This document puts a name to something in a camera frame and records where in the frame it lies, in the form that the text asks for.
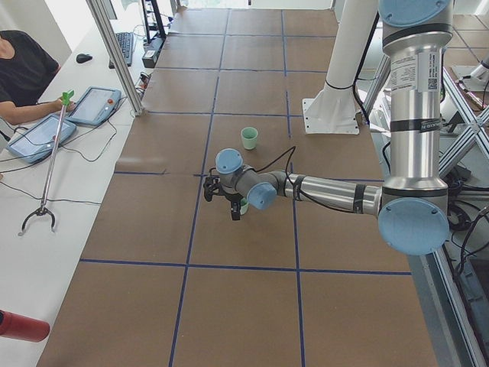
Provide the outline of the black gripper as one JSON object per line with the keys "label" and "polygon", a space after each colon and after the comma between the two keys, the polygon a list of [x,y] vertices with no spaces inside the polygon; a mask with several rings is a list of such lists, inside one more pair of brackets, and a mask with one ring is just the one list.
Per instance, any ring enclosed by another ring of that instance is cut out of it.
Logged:
{"label": "black gripper", "polygon": [[224,191],[225,198],[231,203],[231,215],[233,221],[238,221],[241,218],[241,201],[244,197],[237,192]]}

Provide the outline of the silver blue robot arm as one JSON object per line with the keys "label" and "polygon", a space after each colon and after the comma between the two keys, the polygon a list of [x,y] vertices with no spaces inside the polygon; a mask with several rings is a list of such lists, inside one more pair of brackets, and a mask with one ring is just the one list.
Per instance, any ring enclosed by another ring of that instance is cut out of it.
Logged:
{"label": "silver blue robot arm", "polygon": [[277,196],[310,201],[342,213],[377,217],[383,240],[407,255],[437,251],[449,234],[448,187],[439,176],[442,51],[452,38],[450,1],[348,1],[325,85],[303,100],[306,132],[355,130],[355,81],[377,23],[390,61],[390,141],[382,154],[390,174],[381,187],[257,170],[239,151],[226,148],[215,159],[204,197],[223,196],[239,219],[241,202],[268,208]]}

